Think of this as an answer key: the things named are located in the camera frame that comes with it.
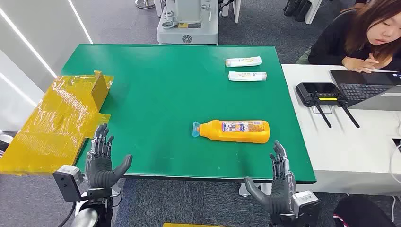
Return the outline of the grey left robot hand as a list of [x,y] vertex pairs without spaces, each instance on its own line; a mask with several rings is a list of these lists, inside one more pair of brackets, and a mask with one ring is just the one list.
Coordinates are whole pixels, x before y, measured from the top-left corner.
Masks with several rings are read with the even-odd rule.
[[112,169],[111,151],[114,136],[108,137],[108,132],[107,123],[100,124],[91,140],[85,167],[89,188],[112,188],[132,164],[133,156],[128,154],[115,169]]

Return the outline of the person's right hand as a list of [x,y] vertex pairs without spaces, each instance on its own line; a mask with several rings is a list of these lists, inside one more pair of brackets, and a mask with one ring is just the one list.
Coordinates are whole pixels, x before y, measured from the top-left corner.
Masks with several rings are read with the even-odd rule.
[[341,63],[348,70],[358,73],[371,73],[374,69],[376,69],[376,66],[379,64],[379,62],[373,57],[372,54],[369,54],[369,57],[365,60],[345,57],[341,61]]

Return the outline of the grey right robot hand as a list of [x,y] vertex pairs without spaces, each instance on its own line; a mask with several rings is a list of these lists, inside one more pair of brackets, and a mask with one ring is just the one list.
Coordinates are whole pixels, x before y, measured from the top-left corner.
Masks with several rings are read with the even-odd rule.
[[294,175],[290,171],[289,160],[284,147],[279,141],[274,141],[270,154],[272,161],[273,179],[269,195],[263,193],[255,186],[250,177],[245,177],[245,187],[250,195],[256,199],[270,214],[290,214],[291,193],[295,191]]

